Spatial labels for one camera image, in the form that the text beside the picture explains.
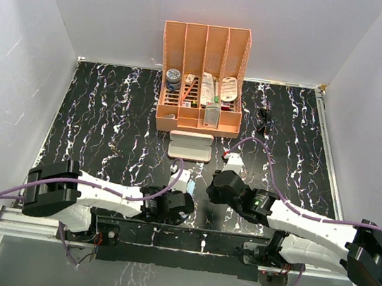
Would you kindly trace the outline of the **blue cleaning cloth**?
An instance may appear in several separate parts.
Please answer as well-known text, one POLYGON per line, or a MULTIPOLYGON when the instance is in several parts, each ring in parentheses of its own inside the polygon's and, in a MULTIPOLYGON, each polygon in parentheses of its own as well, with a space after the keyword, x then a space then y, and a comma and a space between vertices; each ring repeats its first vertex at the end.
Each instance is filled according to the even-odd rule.
POLYGON ((195 182, 194 181, 189 181, 187 184, 187 193, 190 195, 193 195, 195 191, 195 182))

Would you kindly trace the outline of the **pink glasses case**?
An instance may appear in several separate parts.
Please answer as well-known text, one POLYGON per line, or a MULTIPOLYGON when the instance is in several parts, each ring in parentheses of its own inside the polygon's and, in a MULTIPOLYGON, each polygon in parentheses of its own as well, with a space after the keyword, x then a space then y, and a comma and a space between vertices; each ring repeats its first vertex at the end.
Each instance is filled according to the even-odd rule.
POLYGON ((208 163, 211 160, 212 135, 172 130, 169 134, 168 157, 208 163))

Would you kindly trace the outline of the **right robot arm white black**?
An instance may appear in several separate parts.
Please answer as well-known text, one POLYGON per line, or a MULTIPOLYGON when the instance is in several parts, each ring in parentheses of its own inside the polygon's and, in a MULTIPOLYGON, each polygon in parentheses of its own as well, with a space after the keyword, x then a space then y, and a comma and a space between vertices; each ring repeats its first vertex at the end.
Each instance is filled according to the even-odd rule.
POLYGON ((356 286, 382 286, 382 232, 370 222, 336 223, 311 215, 265 189, 251 189, 232 170, 216 171, 209 201, 274 231, 268 244, 244 246, 244 257, 270 267, 311 265, 346 275, 356 286))

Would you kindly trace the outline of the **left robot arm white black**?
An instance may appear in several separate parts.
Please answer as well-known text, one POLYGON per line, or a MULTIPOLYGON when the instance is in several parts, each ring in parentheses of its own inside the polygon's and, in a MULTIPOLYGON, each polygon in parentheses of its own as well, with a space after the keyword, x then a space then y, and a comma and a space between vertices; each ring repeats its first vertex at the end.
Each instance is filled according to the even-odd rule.
POLYGON ((92 208, 148 223, 180 225, 195 206, 187 192, 106 182, 82 171, 78 161, 39 165, 27 176, 23 214, 56 219, 86 242, 99 228, 92 208))

